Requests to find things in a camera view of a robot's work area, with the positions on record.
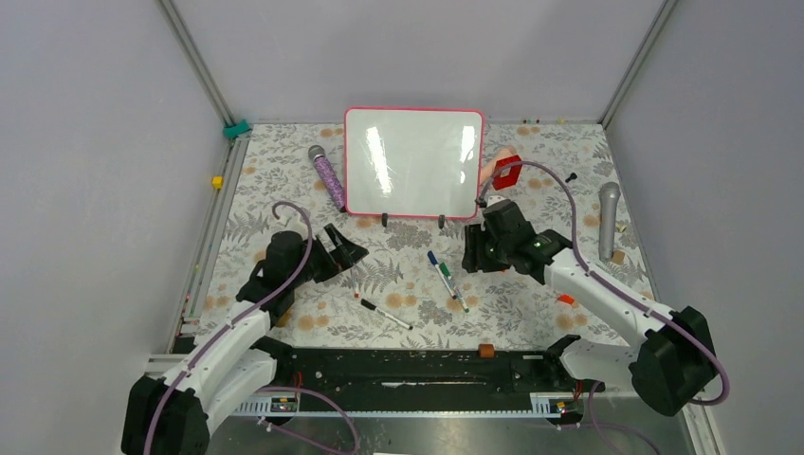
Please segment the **pink framed whiteboard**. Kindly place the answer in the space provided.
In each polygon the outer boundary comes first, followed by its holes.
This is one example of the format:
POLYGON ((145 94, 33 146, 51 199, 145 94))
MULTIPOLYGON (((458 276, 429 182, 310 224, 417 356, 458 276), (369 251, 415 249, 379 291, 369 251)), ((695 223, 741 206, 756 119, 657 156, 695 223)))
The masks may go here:
POLYGON ((360 106, 345 111, 343 127, 348 213, 475 216, 484 154, 481 112, 360 106))

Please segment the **small wooden cube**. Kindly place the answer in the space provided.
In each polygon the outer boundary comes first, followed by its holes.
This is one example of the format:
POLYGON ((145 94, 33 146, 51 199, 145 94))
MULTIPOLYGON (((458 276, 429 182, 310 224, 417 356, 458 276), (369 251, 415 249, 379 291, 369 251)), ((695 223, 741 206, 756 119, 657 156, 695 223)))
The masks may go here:
POLYGON ((626 261, 626 258, 627 254, 625 251, 615 250, 615 252, 612 254, 611 262, 614 264, 622 265, 626 261))

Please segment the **black capped marker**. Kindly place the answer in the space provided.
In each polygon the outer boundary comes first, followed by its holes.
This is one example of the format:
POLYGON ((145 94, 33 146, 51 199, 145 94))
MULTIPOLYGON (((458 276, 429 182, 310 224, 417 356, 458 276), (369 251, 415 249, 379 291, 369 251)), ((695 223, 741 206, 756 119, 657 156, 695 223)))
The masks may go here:
POLYGON ((368 300, 361 299, 360 304, 361 304, 362 307, 366 308, 367 310, 372 311, 374 313, 377 313, 382 318, 393 322, 394 324, 404 328, 407 331, 412 331, 413 330, 413 326, 410 323, 407 323, 406 321, 402 320, 401 318, 398 318, 398 317, 388 313, 387 311, 377 307, 375 304, 373 304, 372 302, 370 302, 368 300))

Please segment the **purple glitter toy microphone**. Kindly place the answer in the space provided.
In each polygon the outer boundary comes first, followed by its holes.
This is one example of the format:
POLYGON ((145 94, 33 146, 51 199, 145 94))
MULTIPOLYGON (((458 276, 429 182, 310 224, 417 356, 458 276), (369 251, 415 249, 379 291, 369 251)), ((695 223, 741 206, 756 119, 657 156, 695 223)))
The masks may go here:
POLYGON ((330 195, 336 209, 339 212, 346 212, 346 193, 345 189, 340 183, 338 176, 335 172, 333 165, 326 156, 323 147, 316 144, 308 149, 308 157, 310 158, 314 169, 317 171, 325 189, 330 195))

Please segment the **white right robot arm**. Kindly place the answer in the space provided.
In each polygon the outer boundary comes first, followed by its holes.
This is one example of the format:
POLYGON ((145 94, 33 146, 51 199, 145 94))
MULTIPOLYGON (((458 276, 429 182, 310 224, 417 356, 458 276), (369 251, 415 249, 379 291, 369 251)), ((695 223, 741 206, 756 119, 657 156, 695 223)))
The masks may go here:
POLYGON ((513 269, 566 294, 623 340, 615 346, 566 336, 543 366, 545 381, 566 391, 579 379, 631 387, 652 410, 673 416, 694 402, 717 375, 717 357, 705 316, 691 306, 676 311, 618 282, 576 253, 562 234, 536 231, 519 206, 502 198, 464 228, 462 267, 468 273, 513 269))

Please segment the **blue capped marker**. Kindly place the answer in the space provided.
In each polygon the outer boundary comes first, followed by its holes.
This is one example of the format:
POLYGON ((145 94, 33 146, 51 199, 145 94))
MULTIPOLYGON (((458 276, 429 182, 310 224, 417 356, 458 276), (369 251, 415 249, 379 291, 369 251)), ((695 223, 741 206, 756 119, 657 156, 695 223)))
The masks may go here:
POLYGON ((448 280, 447 276, 446 276, 446 275, 444 274, 444 272, 442 271, 442 269, 441 269, 441 264, 440 264, 440 263, 438 262, 438 260, 436 259, 436 257, 435 257, 435 255, 434 255, 434 253, 433 253, 432 251, 429 251, 429 252, 427 253, 427 256, 428 256, 428 259, 429 259, 430 263, 431 263, 431 264, 432 264, 432 266, 434 267, 434 269, 435 269, 435 271, 436 271, 437 275, 439 276, 439 278, 440 278, 441 282, 443 283, 444 287, 445 287, 445 288, 446 288, 446 290, 448 291, 449 296, 450 296, 452 299, 456 300, 456 299, 457 299, 457 294, 454 292, 454 288, 453 288, 453 286, 450 284, 450 282, 449 282, 449 280, 448 280))

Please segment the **red hollow block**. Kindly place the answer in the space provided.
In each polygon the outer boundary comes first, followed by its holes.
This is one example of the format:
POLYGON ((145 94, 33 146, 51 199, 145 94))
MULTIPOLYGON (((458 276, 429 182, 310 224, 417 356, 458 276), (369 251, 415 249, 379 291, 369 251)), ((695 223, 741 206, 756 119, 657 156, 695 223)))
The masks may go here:
POLYGON ((516 185, 521 174, 521 168, 521 158, 518 155, 511 155, 497 160, 493 168, 492 188, 499 191, 516 185))

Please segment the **teal corner clamp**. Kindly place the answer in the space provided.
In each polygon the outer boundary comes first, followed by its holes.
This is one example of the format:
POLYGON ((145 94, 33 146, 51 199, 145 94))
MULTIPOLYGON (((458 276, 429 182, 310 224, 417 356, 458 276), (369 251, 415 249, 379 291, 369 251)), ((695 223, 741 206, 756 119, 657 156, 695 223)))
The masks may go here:
POLYGON ((226 139, 232 140, 251 130, 249 123, 243 119, 235 124, 226 126, 223 129, 223 135, 226 139))

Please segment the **silver toy microphone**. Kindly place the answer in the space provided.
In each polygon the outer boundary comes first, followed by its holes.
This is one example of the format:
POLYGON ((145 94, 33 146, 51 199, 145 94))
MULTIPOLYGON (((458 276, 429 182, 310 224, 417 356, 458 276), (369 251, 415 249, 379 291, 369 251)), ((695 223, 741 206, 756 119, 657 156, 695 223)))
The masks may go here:
POLYGON ((614 253, 614 234, 616 230, 616 211, 621 196, 617 183, 606 182, 598 192, 599 199, 599 240, 598 255, 601 262, 609 262, 614 253))

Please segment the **pink peach object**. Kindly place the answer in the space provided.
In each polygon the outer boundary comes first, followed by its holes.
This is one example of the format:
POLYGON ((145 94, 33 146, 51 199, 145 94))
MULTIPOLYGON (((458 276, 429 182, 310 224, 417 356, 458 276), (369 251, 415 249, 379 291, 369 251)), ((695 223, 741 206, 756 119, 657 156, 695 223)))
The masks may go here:
POLYGON ((503 146, 497 154, 485 165, 482 166, 479 176, 479 185, 482 186, 501 166, 509 164, 517 154, 517 149, 513 146, 503 146))

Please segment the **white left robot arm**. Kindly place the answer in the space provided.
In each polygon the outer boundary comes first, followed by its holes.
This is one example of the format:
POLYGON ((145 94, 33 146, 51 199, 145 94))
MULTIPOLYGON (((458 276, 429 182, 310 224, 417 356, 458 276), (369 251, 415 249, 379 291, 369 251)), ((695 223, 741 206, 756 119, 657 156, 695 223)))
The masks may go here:
POLYGON ((203 454, 214 431, 253 392, 291 383, 292 361, 256 343, 293 305, 299 286, 335 278, 369 253, 333 225, 324 231, 331 249, 312 233, 273 234, 214 333, 159 378, 144 375, 135 382, 121 435, 123 453, 203 454))

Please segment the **floral patterned mat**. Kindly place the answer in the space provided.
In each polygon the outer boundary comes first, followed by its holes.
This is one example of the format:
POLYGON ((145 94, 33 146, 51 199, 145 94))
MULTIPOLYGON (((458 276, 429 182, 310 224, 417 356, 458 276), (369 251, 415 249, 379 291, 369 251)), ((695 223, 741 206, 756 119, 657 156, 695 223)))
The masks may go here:
MULTIPOLYGON (((513 271, 468 274, 461 267, 464 226, 439 226, 428 219, 351 216, 336 210, 308 157, 324 148, 340 169, 343 128, 339 124, 259 124, 250 135, 214 269, 193 307, 199 336, 214 332, 232 308, 253 267, 265 256, 273 233, 285 228, 295 203, 316 231, 333 224, 369 250, 356 267, 360 298, 353 297, 350 272, 324 283, 310 282, 271 335, 294 346, 470 349, 490 343, 504 350, 544 348, 566 335, 617 344, 619 335, 577 300, 513 271), (445 263, 469 312, 452 299, 427 253, 445 263), (362 307, 365 299, 410 323, 412 331, 362 307)), ((595 124, 490 124, 484 158, 513 146, 530 161, 514 187, 514 200, 537 230, 576 235, 588 262, 598 259, 598 192, 618 176, 604 130, 595 124), (570 173, 577 179, 565 183, 570 173)))

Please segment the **orange small block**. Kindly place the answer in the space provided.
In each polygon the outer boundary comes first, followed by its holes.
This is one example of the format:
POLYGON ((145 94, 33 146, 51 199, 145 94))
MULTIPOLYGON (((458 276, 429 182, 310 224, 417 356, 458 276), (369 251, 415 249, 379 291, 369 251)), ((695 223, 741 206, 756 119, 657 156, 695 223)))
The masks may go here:
POLYGON ((576 300, 572 296, 567 294, 559 295, 557 297, 557 300, 568 305, 574 305, 576 303, 576 300))

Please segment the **green capped marker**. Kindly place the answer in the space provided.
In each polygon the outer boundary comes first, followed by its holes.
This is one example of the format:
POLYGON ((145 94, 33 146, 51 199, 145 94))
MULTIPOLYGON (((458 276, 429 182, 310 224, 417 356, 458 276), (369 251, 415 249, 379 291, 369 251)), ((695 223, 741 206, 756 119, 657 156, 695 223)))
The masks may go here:
POLYGON ((447 265, 445 263, 439 263, 438 267, 439 267, 439 270, 440 270, 442 276, 446 280, 446 282, 448 284, 448 287, 450 288, 450 292, 453 295, 453 298, 456 299, 461 304, 461 306, 463 308, 463 311, 465 313, 468 313, 469 312, 468 305, 467 305, 465 299, 463 298, 463 296, 462 296, 457 284, 453 280, 453 277, 452 277, 450 271, 448 270, 447 265))

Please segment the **brown small cube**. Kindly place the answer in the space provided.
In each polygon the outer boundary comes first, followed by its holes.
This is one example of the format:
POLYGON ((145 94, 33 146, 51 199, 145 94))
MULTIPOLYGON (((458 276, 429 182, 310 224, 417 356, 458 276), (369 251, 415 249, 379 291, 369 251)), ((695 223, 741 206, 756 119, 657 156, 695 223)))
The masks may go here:
POLYGON ((479 358, 493 358, 495 356, 495 347, 490 343, 482 343, 478 346, 479 358))

